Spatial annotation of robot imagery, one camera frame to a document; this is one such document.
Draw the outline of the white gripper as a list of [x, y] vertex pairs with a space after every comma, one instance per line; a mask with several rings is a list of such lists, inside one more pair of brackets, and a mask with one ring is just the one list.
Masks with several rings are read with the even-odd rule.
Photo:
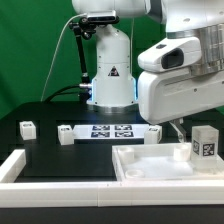
[[163, 39], [138, 56], [140, 115], [150, 124], [170, 121], [181, 143], [182, 117], [224, 105], [224, 71], [194, 76], [191, 66], [202, 57], [197, 37]]

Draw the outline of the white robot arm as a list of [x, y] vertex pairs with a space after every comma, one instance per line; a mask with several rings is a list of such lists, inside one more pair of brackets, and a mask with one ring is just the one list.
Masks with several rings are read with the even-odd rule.
[[[224, 105], [224, 0], [72, 0], [94, 24], [97, 75], [90, 104], [126, 106], [138, 100], [150, 124]], [[129, 39], [112, 26], [117, 17], [143, 15], [166, 26], [166, 38], [138, 56], [143, 69], [130, 76]]]

